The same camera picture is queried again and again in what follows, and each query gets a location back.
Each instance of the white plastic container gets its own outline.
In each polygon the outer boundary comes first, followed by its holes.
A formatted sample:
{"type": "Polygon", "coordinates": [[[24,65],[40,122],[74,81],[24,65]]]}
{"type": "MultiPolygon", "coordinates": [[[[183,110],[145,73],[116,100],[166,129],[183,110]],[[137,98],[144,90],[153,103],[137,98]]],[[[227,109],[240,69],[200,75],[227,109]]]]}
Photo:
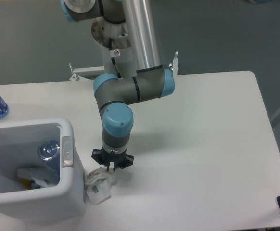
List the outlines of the white plastic container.
{"type": "Polygon", "coordinates": [[[84,169],[70,122],[56,118],[0,123],[0,213],[34,221],[73,217],[85,210],[84,169]],[[60,181],[27,190],[17,170],[42,167],[37,150],[50,139],[60,141],[60,181]]]}

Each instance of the white table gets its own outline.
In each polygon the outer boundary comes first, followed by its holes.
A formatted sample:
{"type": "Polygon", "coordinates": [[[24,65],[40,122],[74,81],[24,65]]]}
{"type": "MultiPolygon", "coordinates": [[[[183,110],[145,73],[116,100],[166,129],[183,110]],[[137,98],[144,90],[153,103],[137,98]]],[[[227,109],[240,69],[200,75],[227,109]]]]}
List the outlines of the white table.
{"type": "MultiPolygon", "coordinates": [[[[101,147],[93,82],[0,86],[0,120],[65,117],[84,168],[101,147]]],[[[0,214],[0,231],[221,231],[280,226],[280,154],[251,72],[183,75],[173,95],[131,105],[134,128],[112,198],[84,216],[24,223],[0,214]]]]}

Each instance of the metal pole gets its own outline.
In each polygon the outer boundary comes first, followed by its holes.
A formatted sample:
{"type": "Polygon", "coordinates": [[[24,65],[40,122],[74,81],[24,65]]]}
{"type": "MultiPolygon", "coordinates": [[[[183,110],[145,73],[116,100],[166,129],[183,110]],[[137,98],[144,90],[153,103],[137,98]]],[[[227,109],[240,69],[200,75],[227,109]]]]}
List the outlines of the metal pole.
{"type": "Polygon", "coordinates": [[[149,0],[123,0],[137,70],[161,66],[149,0]]]}

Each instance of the black cable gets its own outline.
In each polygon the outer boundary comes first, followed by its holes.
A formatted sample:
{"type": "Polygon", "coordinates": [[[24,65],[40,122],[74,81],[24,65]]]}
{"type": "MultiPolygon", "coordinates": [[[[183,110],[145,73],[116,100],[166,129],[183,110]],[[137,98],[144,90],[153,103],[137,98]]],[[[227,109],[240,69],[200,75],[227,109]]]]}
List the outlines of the black cable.
{"type": "MultiPolygon", "coordinates": [[[[112,38],[109,38],[109,50],[111,51],[112,50],[112,41],[113,39],[112,38]]],[[[112,64],[115,66],[115,70],[116,70],[116,73],[117,73],[117,77],[118,78],[122,78],[121,74],[120,74],[120,71],[116,65],[116,62],[115,62],[115,58],[114,57],[111,57],[111,61],[112,61],[112,64]]]]}

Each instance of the trash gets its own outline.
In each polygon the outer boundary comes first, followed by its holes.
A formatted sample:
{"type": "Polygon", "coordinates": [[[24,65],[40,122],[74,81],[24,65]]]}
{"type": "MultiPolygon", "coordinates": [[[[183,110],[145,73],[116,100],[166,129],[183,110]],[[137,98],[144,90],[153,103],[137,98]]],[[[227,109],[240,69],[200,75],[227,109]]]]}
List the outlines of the trash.
{"type": "Polygon", "coordinates": [[[111,186],[115,180],[114,171],[106,169],[96,169],[87,175],[86,193],[92,202],[97,205],[111,197],[111,186]]]}
{"type": "Polygon", "coordinates": [[[32,188],[31,180],[33,180],[41,188],[48,188],[57,185],[56,179],[46,167],[20,168],[17,170],[17,175],[19,178],[30,180],[30,188],[32,188]]]}

